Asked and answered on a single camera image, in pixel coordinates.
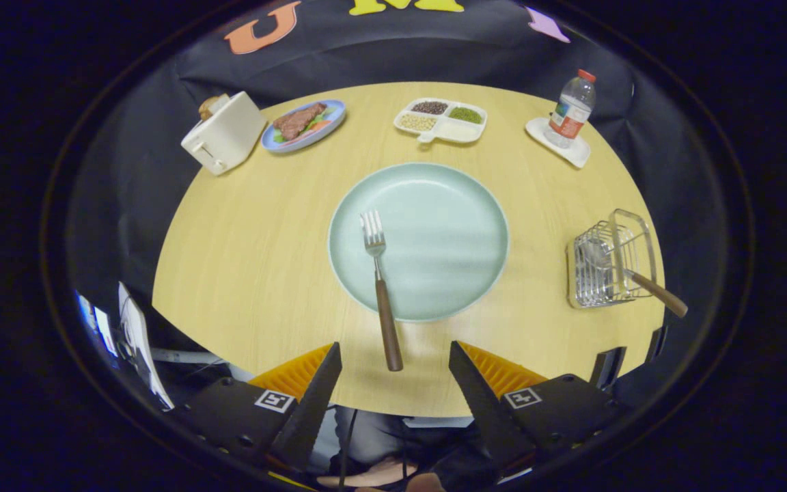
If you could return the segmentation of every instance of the round wooden table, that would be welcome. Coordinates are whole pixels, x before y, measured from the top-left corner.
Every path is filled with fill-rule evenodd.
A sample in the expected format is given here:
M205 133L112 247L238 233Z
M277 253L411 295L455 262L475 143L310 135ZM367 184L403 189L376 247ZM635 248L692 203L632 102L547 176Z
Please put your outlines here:
M418 97L485 109L483 136L472 144L421 146L393 126L397 112ZM409 416L469 415L447 369L451 340L545 377L590 379L597 353L617 346L627 348L621 374L643 364L650 334L663 320L658 300L601 309L574 309L566 301L568 241L615 208L642 215L652 227L631 175L590 124L581 136L591 157L578 170L525 131L553 102L497 88L437 82L348 87L263 114L271 121L320 99L347 105L346 120L324 140L290 154L257 144L228 174L197 173L156 269L153 306L172 324L254 374L337 340L343 368L332 402ZM405 368L390 372L378 314L337 282L327 234L336 206L355 183L410 161L449 165L480 181L506 213L511 246L499 282L477 304L446 320L397 323ZM656 236L653 241L660 256Z

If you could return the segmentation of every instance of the water bottle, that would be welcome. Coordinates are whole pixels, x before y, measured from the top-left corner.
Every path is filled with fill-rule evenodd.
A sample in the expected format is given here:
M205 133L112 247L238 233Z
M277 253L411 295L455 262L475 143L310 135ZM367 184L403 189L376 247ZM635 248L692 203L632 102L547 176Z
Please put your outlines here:
M596 102L596 80L594 75L579 70L579 76L569 81L560 91L560 101L549 118L549 127L544 130L544 136L552 144L568 149L579 134Z

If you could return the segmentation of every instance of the metal basket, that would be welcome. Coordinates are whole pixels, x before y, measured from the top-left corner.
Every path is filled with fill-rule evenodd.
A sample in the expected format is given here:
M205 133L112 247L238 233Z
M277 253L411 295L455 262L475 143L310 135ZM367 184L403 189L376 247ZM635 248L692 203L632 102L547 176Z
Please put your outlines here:
M574 308L599 308L652 295L624 269L658 281L649 226L639 215L621 208L566 244L566 264L569 303Z

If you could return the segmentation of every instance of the orange letter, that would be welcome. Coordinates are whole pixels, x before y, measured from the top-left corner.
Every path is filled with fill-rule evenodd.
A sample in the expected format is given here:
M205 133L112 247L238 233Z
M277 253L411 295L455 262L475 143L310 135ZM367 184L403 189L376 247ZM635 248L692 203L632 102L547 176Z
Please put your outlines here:
M390 3L397 9L405 9L412 3L412 0L385 0L385 2ZM387 6L376 2L376 0L354 0L354 8L348 10L348 13L353 16L362 16L363 14L382 12L384 9L387 9Z
M421 10L444 10L444 12L463 12L463 6L455 0L418 0L415 7Z
M296 6L300 3L302 2L288 3L266 14L271 16L271 18L275 18L275 22L278 22L278 26L275 26L274 31L269 32L269 34L266 34L266 36L262 38L254 38L253 26L259 21L252 20L246 25L230 32L224 37L224 40L230 42L230 50L234 54L252 53L262 47L269 46L275 43L275 41L290 34L293 28L296 27Z

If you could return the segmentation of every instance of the light green plate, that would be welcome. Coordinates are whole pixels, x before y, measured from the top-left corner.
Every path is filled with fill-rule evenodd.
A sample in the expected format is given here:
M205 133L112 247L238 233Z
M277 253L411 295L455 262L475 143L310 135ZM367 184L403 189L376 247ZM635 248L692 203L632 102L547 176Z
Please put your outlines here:
M463 311L503 271L509 227L491 192L444 165L394 165L356 184L330 223L333 271L344 290L369 309L377 311L378 303L359 214L372 209L381 215L387 240L381 271L397 320L434 321Z

